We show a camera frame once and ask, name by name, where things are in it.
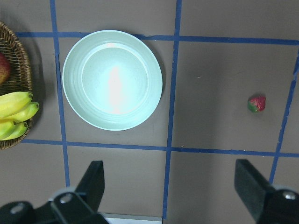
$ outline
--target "yellow banana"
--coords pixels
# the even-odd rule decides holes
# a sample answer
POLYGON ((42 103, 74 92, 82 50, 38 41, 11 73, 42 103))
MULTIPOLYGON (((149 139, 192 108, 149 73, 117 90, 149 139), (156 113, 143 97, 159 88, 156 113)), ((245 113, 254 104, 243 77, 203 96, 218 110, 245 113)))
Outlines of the yellow banana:
POLYGON ((14 131, 8 137, 2 139, 2 141, 19 138, 27 131, 27 128, 28 128, 28 125, 26 122, 18 123, 15 126, 14 131))
POLYGON ((15 122, 19 123, 22 121, 26 121, 29 118, 33 117, 39 109, 39 104, 37 102, 31 102, 25 108, 23 108, 20 112, 5 117, 4 119, 12 119, 15 122))
POLYGON ((13 120, 0 120, 0 140, 11 135, 15 127, 16 123, 13 120))
POLYGON ((0 118, 20 112, 32 99, 30 92, 11 92, 0 96, 0 118))

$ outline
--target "red apple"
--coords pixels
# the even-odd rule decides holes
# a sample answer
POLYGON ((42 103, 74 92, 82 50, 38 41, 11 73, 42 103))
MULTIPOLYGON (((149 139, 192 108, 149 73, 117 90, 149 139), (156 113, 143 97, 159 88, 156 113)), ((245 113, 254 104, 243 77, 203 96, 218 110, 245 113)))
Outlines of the red apple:
POLYGON ((0 53, 0 84, 4 83, 10 75, 10 64, 6 57, 0 53))

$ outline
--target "plate center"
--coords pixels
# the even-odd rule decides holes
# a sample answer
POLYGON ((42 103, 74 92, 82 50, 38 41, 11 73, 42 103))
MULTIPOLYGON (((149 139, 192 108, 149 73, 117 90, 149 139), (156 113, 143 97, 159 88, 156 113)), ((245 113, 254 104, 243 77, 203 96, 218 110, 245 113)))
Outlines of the plate center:
POLYGON ((82 85, 89 101, 111 114, 136 109, 148 91, 148 74, 142 59, 129 48, 105 44, 87 59, 82 85))

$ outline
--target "brown woven basket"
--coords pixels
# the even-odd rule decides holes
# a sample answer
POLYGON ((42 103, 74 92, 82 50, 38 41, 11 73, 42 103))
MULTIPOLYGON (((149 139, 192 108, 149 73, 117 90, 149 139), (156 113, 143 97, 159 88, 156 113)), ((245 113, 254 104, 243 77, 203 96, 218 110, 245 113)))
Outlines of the brown woven basket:
MULTIPOLYGON (((32 74, 26 50, 14 32, 0 21, 0 52, 8 59, 11 66, 9 79, 0 84, 0 96, 16 91, 32 93, 32 74)), ((0 150, 15 146, 22 141, 30 131, 32 118, 26 121, 28 130, 21 137, 6 141, 0 140, 0 150)))

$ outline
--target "basket rim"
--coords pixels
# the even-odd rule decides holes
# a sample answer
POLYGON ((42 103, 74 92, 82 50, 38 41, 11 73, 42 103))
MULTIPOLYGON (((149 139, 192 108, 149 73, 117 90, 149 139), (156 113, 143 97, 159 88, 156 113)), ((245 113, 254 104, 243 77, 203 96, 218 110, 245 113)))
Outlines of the basket rim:
MULTIPOLYGON (((8 35, 12 39, 13 43, 19 49, 19 52, 22 57, 21 57, 21 59, 18 59, 18 61, 21 62, 23 64, 23 66, 25 66, 27 68, 27 69, 25 69, 25 74, 23 74, 23 75, 26 76, 26 79, 27 79, 28 91, 32 93, 32 71, 31 71, 31 67, 30 67, 30 60, 29 60, 28 54, 27 54, 23 44, 20 42, 18 36, 14 33, 14 31, 9 26, 7 26, 3 21, 0 21, 0 32, 2 32, 2 31, 8 33, 8 35)), ((31 118, 29 120, 29 122, 27 122, 28 129, 21 137, 13 139, 13 140, 1 141, 1 142, 4 142, 4 144, 3 144, 3 146, 1 145, 0 150, 8 149, 8 148, 11 148, 11 147, 19 144, 29 133, 29 131, 31 129, 31 125, 32 125, 32 120, 33 119, 31 118)))

